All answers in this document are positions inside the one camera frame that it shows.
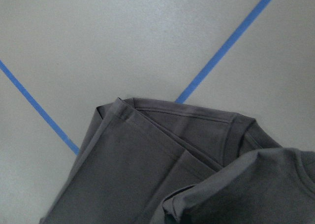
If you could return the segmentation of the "dark brown t-shirt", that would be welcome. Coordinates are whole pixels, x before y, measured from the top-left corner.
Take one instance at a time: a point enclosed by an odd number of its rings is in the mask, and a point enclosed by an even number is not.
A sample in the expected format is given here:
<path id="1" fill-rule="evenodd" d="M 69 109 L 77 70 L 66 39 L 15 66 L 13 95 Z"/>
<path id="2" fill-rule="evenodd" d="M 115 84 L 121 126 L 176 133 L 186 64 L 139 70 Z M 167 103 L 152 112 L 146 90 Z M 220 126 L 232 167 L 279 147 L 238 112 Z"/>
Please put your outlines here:
<path id="1" fill-rule="evenodd" d="M 96 108 L 42 224 L 312 224 L 315 154 L 254 118 L 145 98 Z"/>

